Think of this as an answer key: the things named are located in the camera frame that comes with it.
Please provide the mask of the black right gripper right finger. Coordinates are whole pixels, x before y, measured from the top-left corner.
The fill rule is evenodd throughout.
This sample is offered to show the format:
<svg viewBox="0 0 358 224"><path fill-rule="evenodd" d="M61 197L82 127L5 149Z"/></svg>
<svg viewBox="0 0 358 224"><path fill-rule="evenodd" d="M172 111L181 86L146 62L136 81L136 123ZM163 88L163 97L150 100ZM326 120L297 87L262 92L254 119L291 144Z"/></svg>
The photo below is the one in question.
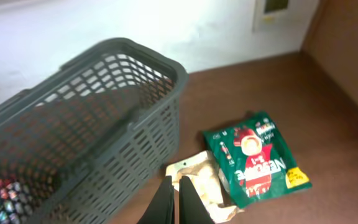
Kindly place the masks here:
<svg viewBox="0 0 358 224"><path fill-rule="evenodd" d="M179 221L180 224L214 224L188 176L180 179Z"/></svg>

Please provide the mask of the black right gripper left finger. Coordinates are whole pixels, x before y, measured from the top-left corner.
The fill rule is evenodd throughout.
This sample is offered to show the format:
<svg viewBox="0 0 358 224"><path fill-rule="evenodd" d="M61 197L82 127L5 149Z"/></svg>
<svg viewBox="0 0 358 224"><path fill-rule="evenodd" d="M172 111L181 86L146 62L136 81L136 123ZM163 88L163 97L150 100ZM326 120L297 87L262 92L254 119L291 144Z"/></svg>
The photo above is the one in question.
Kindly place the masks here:
<svg viewBox="0 0 358 224"><path fill-rule="evenodd" d="M173 224L175 202L172 177L166 176L137 224Z"/></svg>

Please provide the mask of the beige paper pouch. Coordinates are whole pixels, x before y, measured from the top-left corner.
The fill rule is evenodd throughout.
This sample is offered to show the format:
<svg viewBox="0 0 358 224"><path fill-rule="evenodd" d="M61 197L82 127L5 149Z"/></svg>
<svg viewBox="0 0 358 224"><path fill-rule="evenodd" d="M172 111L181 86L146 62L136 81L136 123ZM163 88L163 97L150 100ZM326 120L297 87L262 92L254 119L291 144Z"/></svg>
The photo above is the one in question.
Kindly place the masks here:
<svg viewBox="0 0 358 224"><path fill-rule="evenodd" d="M165 170L165 174L172 177L173 188L177 191L180 189L180 179L183 176L189 177L212 220L224 223L242 213L243 209L234 205L221 189L219 172L220 168L211 151L202 151L170 164Z"/></svg>

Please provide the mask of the green Nescafe coffee bag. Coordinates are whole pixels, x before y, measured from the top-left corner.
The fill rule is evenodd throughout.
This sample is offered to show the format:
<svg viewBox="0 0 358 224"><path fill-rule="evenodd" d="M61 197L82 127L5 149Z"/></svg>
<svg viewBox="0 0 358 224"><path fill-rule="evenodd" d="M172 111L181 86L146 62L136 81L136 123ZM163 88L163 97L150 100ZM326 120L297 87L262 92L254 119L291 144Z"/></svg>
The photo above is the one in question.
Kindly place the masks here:
<svg viewBox="0 0 358 224"><path fill-rule="evenodd" d="M273 119L264 111L215 131L203 131L231 200L245 208L311 188Z"/></svg>

